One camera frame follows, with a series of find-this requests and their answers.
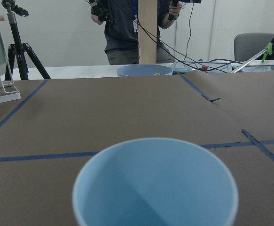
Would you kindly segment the blue teach pendant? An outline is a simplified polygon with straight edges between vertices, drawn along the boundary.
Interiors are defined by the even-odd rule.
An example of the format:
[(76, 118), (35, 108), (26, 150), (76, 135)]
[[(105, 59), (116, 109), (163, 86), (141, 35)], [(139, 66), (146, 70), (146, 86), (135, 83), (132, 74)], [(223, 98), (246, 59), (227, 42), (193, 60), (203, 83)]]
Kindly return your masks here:
[(230, 73), (232, 66), (229, 62), (197, 62), (197, 61), (175, 61), (170, 68), (176, 73), (188, 73), (195, 70), (206, 73)]
[(268, 72), (274, 71), (274, 60), (265, 60), (263, 63), (261, 60), (254, 60), (238, 72)]

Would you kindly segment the wooden post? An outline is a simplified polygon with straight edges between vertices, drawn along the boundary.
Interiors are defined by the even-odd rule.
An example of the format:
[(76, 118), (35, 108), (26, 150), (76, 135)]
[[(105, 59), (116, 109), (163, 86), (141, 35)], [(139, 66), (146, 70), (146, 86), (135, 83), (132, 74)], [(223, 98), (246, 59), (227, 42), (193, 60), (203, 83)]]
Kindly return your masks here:
[(138, 1), (139, 64), (157, 63), (157, 0)]

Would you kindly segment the light blue cup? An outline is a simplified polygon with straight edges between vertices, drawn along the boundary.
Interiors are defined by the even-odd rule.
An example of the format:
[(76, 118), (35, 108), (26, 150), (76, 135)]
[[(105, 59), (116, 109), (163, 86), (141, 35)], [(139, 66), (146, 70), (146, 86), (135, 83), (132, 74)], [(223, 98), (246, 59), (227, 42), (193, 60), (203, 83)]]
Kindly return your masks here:
[(210, 151), (171, 138), (110, 146), (79, 172), (72, 208), (80, 226), (232, 226), (238, 190)]

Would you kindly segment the standing person grey shirt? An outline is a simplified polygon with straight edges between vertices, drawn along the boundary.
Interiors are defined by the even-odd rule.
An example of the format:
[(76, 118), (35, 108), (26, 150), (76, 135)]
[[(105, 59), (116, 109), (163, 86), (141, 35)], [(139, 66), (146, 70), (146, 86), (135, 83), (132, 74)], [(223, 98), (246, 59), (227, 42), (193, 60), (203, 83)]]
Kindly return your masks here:
[[(107, 10), (107, 18), (99, 18), (93, 12), (91, 19), (97, 24), (105, 23), (104, 35), (110, 65), (135, 65), (139, 63), (138, 31), (140, 31), (138, 1), (136, 0), (97, 0), (97, 5)], [(171, 0), (159, 0), (157, 7), (157, 63), (173, 63), (174, 57), (160, 41), (160, 28), (169, 28), (179, 17), (181, 3), (173, 4)]]

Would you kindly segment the blue bowl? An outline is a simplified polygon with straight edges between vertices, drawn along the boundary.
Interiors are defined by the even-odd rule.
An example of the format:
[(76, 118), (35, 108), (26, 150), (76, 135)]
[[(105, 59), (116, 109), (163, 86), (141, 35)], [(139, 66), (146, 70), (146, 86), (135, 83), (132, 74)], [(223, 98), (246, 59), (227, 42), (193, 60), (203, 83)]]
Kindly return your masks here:
[(140, 77), (160, 75), (172, 75), (173, 70), (163, 65), (126, 65), (117, 69), (118, 77)]

